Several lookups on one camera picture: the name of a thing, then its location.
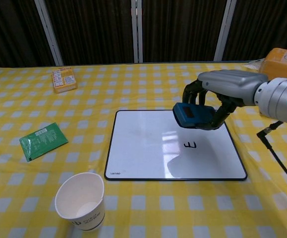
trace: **green packet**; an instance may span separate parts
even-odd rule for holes
[[[19,141],[27,162],[68,142],[55,122],[20,138]]]

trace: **paper cup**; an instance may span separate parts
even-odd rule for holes
[[[104,181],[94,173],[81,173],[66,180],[55,196],[55,209],[60,217],[78,229],[93,231],[104,220]]]

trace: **blue eraser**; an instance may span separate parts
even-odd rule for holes
[[[209,123],[213,118],[215,109],[210,106],[176,103],[173,107],[173,113],[179,126],[195,128],[198,124]]]

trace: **black cable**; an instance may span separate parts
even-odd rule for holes
[[[284,170],[284,172],[287,174],[287,168],[285,165],[282,163],[282,161],[279,159],[277,156],[276,152],[272,149],[271,144],[269,143],[268,139],[266,138],[266,135],[269,134],[271,131],[277,129],[283,122],[282,121],[277,121],[276,123],[270,124],[269,127],[263,129],[262,131],[257,133],[257,136],[259,139],[262,141],[262,143],[267,147],[268,150],[270,150],[271,154],[274,156],[276,161],[279,163],[281,168]]]

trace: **tablecloth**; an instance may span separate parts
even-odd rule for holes
[[[0,238],[284,238],[287,176],[256,133],[274,120],[238,108],[227,125],[248,172],[243,182],[105,181],[106,217],[83,233],[54,196],[70,176],[104,174],[117,110],[171,109],[203,71],[241,63],[74,66],[78,89],[55,94],[56,67],[0,68]],[[213,93],[207,104],[218,106]],[[56,122],[69,143],[27,163],[19,138]],[[287,124],[269,136],[287,166]]]

